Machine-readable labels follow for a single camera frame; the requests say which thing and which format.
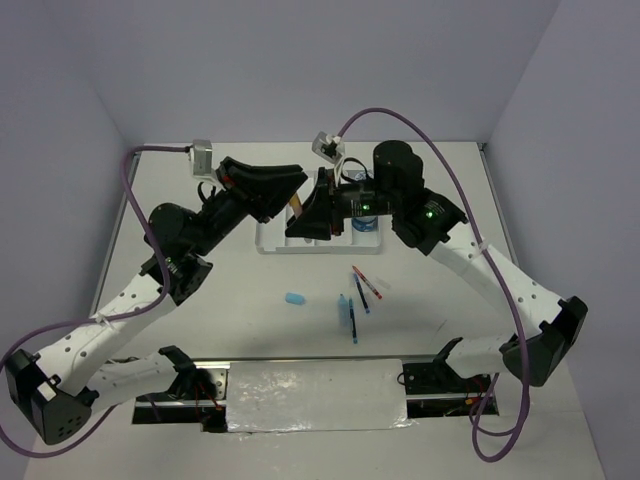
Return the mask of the orange highlighter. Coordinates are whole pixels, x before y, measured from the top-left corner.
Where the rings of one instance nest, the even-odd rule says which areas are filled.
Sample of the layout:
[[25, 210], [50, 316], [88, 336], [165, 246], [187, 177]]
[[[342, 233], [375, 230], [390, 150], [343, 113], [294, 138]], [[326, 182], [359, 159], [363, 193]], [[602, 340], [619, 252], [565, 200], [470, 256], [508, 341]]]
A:
[[294, 194], [289, 200], [289, 205], [295, 217], [299, 217], [303, 212], [302, 203], [298, 194]]

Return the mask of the blue highlighter cap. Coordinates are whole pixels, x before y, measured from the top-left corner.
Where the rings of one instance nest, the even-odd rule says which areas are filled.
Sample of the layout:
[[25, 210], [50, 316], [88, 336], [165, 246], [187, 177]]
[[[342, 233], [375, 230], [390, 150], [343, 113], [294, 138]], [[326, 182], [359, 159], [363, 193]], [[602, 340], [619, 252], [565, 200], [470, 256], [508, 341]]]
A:
[[285, 294], [285, 302], [292, 305], [304, 305], [306, 303], [306, 299], [301, 294], [287, 292]]

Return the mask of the blue highlighter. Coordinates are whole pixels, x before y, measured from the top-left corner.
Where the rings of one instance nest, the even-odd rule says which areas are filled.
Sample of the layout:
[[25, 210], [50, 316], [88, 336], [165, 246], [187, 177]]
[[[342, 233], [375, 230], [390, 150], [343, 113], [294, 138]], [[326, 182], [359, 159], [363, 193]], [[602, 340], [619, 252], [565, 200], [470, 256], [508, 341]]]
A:
[[338, 298], [338, 316], [340, 326], [344, 329], [351, 331], [352, 330], [352, 319], [351, 319], [351, 309], [348, 299], [340, 294]]

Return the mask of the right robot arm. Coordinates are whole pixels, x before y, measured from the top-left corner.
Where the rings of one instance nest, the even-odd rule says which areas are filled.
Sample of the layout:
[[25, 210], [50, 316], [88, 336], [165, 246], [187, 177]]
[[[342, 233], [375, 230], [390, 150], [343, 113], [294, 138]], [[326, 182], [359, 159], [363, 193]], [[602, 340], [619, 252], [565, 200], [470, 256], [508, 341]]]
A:
[[545, 289], [475, 236], [467, 214], [424, 185], [423, 162], [411, 146], [389, 140], [373, 150], [373, 176], [338, 184], [320, 168], [300, 215], [288, 220], [289, 238], [328, 241], [345, 220], [391, 218], [398, 238], [458, 275], [516, 327], [505, 335], [449, 341], [436, 357], [436, 383], [457, 391], [476, 375], [511, 373], [541, 387], [577, 340], [588, 312], [576, 296]]

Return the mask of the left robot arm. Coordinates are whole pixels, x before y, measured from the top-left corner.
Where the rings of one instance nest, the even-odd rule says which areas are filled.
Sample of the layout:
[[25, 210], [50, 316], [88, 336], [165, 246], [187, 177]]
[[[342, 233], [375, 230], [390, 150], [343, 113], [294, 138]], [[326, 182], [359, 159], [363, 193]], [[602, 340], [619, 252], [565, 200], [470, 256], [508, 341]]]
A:
[[145, 241], [157, 249], [113, 300], [55, 343], [8, 357], [10, 397], [45, 444], [69, 440], [92, 415], [138, 396], [214, 395], [209, 374], [176, 346], [113, 356], [200, 288], [213, 268], [206, 255], [235, 227], [248, 216], [274, 219], [307, 176], [298, 165], [249, 166], [230, 157], [198, 175], [212, 183], [210, 196], [197, 211], [174, 203], [152, 211]]

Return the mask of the white divided organizer tray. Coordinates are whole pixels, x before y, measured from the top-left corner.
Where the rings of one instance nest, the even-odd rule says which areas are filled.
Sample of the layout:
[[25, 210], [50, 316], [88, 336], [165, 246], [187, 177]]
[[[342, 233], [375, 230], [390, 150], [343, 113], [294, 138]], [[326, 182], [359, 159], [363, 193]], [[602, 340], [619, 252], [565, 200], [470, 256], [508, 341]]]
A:
[[[302, 204], [311, 193], [318, 170], [305, 172], [307, 180], [298, 189]], [[390, 215], [396, 209], [397, 196], [374, 177], [367, 182], [341, 179], [335, 186], [339, 189], [339, 209], [345, 217], [345, 230], [341, 236], [328, 241], [287, 238], [286, 224], [294, 216], [287, 205], [273, 220], [257, 225], [257, 251], [261, 254], [377, 254], [381, 249], [379, 227], [373, 232], [359, 232], [352, 227], [351, 219]]]

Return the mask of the dark blue pen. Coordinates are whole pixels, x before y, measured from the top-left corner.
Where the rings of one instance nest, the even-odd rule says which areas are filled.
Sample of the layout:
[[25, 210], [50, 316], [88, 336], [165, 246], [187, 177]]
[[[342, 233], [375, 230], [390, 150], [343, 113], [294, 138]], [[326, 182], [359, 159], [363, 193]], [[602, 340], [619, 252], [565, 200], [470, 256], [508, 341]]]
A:
[[358, 295], [360, 297], [364, 312], [366, 315], [369, 315], [371, 313], [370, 307], [369, 307], [369, 303], [366, 299], [366, 296], [364, 294], [363, 288], [362, 288], [362, 284], [361, 281], [359, 279], [359, 276], [357, 275], [357, 273], [353, 272], [353, 278], [354, 278], [354, 283], [356, 286], [356, 289], [358, 291]]

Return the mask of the clear pen cap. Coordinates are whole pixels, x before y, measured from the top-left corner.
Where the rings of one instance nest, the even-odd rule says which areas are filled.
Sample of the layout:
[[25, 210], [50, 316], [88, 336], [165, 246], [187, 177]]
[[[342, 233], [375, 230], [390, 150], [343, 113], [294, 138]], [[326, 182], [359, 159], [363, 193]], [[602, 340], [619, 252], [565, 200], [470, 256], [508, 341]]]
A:
[[389, 284], [387, 281], [385, 281], [385, 280], [383, 280], [383, 279], [381, 279], [379, 277], [376, 277], [376, 282], [379, 284], [379, 286], [383, 287], [386, 290], [391, 290], [392, 289], [391, 284]]

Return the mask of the red pen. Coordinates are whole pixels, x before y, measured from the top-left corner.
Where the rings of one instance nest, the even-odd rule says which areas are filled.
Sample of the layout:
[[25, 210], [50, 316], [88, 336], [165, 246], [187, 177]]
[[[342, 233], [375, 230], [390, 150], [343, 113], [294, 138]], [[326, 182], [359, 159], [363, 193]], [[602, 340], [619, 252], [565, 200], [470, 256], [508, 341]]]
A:
[[357, 275], [357, 277], [367, 286], [367, 288], [374, 294], [377, 299], [382, 299], [382, 294], [378, 291], [378, 289], [374, 286], [374, 284], [363, 274], [363, 272], [358, 269], [355, 265], [352, 265], [352, 270]]

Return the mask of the teal pen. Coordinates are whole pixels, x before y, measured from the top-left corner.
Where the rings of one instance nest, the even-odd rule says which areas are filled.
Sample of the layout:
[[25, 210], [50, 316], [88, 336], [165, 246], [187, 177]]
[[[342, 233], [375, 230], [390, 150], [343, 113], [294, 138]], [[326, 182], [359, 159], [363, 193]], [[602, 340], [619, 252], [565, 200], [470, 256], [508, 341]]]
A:
[[351, 296], [349, 296], [347, 300], [347, 304], [348, 304], [349, 327], [351, 330], [352, 343], [357, 345], [358, 344], [357, 326], [356, 326], [354, 303], [353, 303], [353, 298]]

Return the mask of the silver foil tape patch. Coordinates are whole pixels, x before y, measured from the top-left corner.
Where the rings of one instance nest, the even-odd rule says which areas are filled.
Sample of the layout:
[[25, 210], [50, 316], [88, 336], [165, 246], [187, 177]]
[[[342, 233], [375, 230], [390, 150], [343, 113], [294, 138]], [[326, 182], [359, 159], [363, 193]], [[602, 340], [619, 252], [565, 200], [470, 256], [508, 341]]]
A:
[[402, 364], [394, 359], [234, 363], [226, 395], [228, 430], [238, 433], [404, 428]]

